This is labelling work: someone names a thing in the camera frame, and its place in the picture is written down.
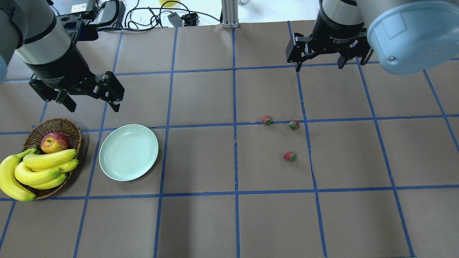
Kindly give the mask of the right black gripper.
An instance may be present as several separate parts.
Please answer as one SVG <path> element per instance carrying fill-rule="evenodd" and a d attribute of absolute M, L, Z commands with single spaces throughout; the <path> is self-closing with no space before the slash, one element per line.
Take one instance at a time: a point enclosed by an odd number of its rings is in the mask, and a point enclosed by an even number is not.
<path fill-rule="evenodd" d="M 357 38 L 363 27 L 363 22 L 351 25 L 337 23 L 321 9 L 310 36 L 306 37 L 300 33 L 291 34 L 285 50 L 287 62 L 295 64 L 295 71 L 299 72 L 303 63 L 314 59 L 316 53 L 338 52 L 340 54 L 337 60 L 339 69 L 343 69 L 346 63 L 354 57 L 360 58 L 360 65 L 366 65 L 374 50 L 369 45 L 367 38 Z M 357 44 L 350 46 L 356 39 Z"/>

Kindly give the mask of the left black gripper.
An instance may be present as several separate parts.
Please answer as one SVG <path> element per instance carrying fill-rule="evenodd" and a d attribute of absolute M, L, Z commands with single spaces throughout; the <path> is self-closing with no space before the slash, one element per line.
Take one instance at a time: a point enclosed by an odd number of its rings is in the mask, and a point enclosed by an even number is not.
<path fill-rule="evenodd" d="M 27 64 L 33 71 L 29 85 L 46 102 L 64 105 L 71 113 L 77 104 L 70 95 L 88 95 L 107 102 L 119 112 L 125 88 L 113 72 L 103 75 L 91 72 L 87 61 L 75 46 L 55 61 L 46 64 Z"/>

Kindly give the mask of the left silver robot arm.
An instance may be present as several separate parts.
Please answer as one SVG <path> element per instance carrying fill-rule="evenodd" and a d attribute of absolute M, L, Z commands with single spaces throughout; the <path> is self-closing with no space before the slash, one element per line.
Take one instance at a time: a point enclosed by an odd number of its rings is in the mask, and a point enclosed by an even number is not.
<path fill-rule="evenodd" d="M 124 87 L 111 71 L 91 72 L 76 46 L 85 27 L 82 18 L 56 16 L 52 4 L 51 0 L 1 1 L 1 82 L 16 54 L 33 72 L 29 85 L 43 101 L 55 101 L 74 112 L 71 95 L 87 95 L 118 112 Z"/>

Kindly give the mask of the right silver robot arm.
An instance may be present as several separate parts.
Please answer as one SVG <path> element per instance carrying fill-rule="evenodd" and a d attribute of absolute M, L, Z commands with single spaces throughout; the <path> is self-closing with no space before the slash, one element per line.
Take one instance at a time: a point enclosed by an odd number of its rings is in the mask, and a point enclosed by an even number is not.
<path fill-rule="evenodd" d="M 296 71 L 322 54 L 365 65 L 375 54 L 393 75 L 441 65 L 459 52 L 457 0 L 321 0 L 312 33 L 293 33 L 286 48 Z"/>

